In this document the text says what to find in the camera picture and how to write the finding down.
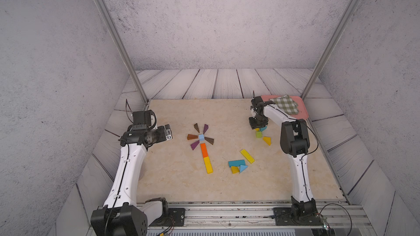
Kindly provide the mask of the brown small wooden block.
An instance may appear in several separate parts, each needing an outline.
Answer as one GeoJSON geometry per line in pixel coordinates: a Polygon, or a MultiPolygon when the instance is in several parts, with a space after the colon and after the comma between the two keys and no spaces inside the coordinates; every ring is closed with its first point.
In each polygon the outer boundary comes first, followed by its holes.
{"type": "Polygon", "coordinates": [[[199,136],[198,135],[194,135],[194,134],[188,134],[187,135],[187,140],[194,140],[194,139],[198,139],[199,136]]]}

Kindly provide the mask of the yellow triangle wooden block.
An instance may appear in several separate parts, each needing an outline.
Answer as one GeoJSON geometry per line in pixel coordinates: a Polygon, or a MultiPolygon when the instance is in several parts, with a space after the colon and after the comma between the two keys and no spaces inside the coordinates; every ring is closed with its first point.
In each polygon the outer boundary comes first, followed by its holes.
{"type": "Polygon", "coordinates": [[[271,137],[263,137],[263,141],[268,145],[271,146],[272,140],[271,137]]]}

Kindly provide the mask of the purple rectangular wooden block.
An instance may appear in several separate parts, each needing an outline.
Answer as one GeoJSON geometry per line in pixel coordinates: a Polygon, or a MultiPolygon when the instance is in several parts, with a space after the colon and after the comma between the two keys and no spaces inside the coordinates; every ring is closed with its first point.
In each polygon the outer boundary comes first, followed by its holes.
{"type": "Polygon", "coordinates": [[[196,148],[199,144],[200,144],[200,141],[195,141],[194,143],[192,143],[192,144],[190,145],[190,147],[191,147],[191,149],[192,149],[192,150],[195,150],[195,148],[196,148]]]}

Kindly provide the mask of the orange long wooden block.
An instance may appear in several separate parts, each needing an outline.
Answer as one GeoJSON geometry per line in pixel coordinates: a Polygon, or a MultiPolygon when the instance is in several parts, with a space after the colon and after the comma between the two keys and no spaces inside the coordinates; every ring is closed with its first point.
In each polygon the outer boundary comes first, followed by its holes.
{"type": "Polygon", "coordinates": [[[200,147],[201,147],[201,152],[202,152],[202,156],[203,156],[203,158],[208,157],[208,151],[207,151],[207,146],[206,146],[206,144],[205,144],[205,143],[201,143],[201,144],[200,144],[200,147]]]}

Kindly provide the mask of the lime green long block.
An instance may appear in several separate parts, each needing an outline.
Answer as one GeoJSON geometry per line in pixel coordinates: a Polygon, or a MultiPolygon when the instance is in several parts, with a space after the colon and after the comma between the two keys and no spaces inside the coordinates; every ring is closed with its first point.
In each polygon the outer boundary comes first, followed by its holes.
{"type": "Polygon", "coordinates": [[[254,157],[251,156],[251,154],[246,149],[242,149],[240,153],[250,164],[253,164],[255,162],[254,157]]]}

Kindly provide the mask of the brown slanted wooden block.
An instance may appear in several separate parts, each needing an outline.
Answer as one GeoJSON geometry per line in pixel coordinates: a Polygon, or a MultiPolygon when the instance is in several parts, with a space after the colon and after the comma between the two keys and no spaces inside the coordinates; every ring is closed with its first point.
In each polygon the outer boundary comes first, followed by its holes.
{"type": "Polygon", "coordinates": [[[205,137],[205,141],[209,142],[212,145],[214,144],[214,139],[213,138],[205,137]]]}

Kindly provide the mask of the teal long wooden block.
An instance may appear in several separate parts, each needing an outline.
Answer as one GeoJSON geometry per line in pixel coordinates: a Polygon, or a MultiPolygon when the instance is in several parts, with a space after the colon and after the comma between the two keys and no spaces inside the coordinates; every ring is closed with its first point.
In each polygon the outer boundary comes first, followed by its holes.
{"type": "Polygon", "coordinates": [[[241,165],[246,165],[245,160],[234,160],[228,162],[229,167],[239,167],[241,165]]]}

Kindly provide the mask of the light blue triangle block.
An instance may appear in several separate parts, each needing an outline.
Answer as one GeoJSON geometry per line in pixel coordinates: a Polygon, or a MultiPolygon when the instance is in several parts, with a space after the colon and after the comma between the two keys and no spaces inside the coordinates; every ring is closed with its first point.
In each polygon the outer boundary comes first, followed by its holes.
{"type": "Polygon", "coordinates": [[[248,168],[248,166],[247,165],[240,165],[239,166],[239,171],[240,171],[240,173],[242,173],[244,170],[246,170],[248,168]]]}

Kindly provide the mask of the yellow long wooden block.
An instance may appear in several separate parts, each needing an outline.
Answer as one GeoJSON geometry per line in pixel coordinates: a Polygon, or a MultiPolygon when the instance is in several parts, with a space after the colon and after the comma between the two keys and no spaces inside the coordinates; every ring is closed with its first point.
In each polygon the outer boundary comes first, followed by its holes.
{"type": "Polygon", "coordinates": [[[205,163],[205,168],[206,168],[207,174],[213,173],[213,168],[212,168],[212,165],[211,165],[210,158],[207,156],[207,157],[204,157],[203,160],[204,160],[204,163],[205,163]]]}

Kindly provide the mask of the yellow small cube block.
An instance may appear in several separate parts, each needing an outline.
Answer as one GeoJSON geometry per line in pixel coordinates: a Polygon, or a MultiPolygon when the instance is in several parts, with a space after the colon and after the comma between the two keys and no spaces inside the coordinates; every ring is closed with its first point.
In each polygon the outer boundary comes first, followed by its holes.
{"type": "Polygon", "coordinates": [[[231,169],[231,172],[233,174],[236,174],[236,173],[239,173],[240,172],[240,169],[237,166],[232,166],[232,167],[230,167],[230,169],[231,169]]]}

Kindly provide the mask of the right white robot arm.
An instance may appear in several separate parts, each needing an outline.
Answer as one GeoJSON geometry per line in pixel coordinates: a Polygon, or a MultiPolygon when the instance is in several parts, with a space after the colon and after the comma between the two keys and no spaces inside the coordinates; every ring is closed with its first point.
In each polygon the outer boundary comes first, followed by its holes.
{"type": "Polygon", "coordinates": [[[310,148],[310,129],[306,120],[296,119],[261,96],[253,97],[249,124],[252,129],[266,127],[270,121],[281,128],[280,146],[288,156],[293,178],[291,216],[303,219],[318,213],[308,175],[307,155],[310,148]]]}

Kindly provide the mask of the green checkered cloth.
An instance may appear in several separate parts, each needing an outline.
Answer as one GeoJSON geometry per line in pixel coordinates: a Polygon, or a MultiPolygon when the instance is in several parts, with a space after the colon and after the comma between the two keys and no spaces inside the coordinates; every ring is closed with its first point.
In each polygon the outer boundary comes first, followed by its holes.
{"type": "Polygon", "coordinates": [[[271,98],[270,101],[272,101],[275,105],[277,105],[280,109],[282,109],[285,113],[287,113],[289,115],[298,115],[299,114],[298,103],[295,102],[288,95],[281,96],[281,97],[276,97],[276,98],[271,98]]]}

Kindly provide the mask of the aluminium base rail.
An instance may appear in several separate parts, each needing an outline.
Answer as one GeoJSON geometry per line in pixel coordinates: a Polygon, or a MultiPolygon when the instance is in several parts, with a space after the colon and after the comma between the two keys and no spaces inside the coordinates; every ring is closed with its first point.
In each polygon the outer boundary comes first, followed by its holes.
{"type": "Polygon", "coordinates": [[[155,221],[144,236],[374,236],[359,205],[321,201],[321,212],[292,217],[290,201],[173,202],[171,216],[155,221]]]}

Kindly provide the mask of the aluminium frame post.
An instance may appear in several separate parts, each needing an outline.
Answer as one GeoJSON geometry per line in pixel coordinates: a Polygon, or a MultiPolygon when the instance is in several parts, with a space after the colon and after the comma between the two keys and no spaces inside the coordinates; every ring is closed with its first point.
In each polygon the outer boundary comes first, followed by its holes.
{"type": "Polygon", "coordinates": [[[126,50],[126,48],[123,44],[123,41],[121,39],[121,36],[119,35],[117,27],[116,27],[116,25],[115,25],[115,23],[114,23],[114,21],[111,17],[111,14],[110,14],[107,6],[106,6],[105,0],[94,0],[94,2],[96,4],[96,7],[97,7],[103,21],[105,22],[105,24],[107,26],[108,32],[109,32],[114,44],[117,47],[117,50],[119,52],[119,55],[120,55],[122,61],[125,65],[125,67],[128,70],[129,76],[130,76],[131,80],[133,81],[137,92],[140,95],[140,99],[141,99],[143,105],[145,107],[147,107],[149,105],[149,98],[147,97],[147,95],[146,95],[146,93],[145,93],[145,91],[144,91],[144,89],[141,85],[141,82],[138,78],[138,75],[135,72],[135,69],[134,69],[134,66],[131,62],[129,54],[128,54],[128,52],[127,52],[127,50],[126,50]]]}
{"type": "Polygon", "coordinates": [[[301,99],[305,100],[308,95],[310,94],[317,78],[320,76],[323,68],[327,64],[331,54],[333,53],[337,43],[339,42],[342,34],[344,33],[347,24],[349,23],[351,17],[353,16],[354,12],[356,11],[358,4],[361,0],[349,0],[346,8],[344,9],[338,24],[336,25],[326,47],[324,48],[318,62],[316,63],[311,76],[301,94],[301,99]]]}

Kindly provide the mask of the right aluminium frame post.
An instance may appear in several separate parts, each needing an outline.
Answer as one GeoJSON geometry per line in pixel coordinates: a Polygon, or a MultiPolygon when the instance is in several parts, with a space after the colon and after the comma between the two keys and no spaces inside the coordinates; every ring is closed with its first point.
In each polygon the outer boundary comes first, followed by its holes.
{"type": "Polygon", "coordinates": [[[347,24],[349,23],[351,17],[353,16],[354,12],[356,11],[358,4],[361,0],[349,0],[346,8],[344,9],[338,24],[336,25],[326,47],[324,48],[318,62],[316,63],[311,76],[301,94],[301,99],[305,100],[308,95],[310,94],[317,78],[320,76],[323,68],[327,64],[331,54],[333,53],[337,43],[339,42],[342,34],[344,33],[347,24]]]}

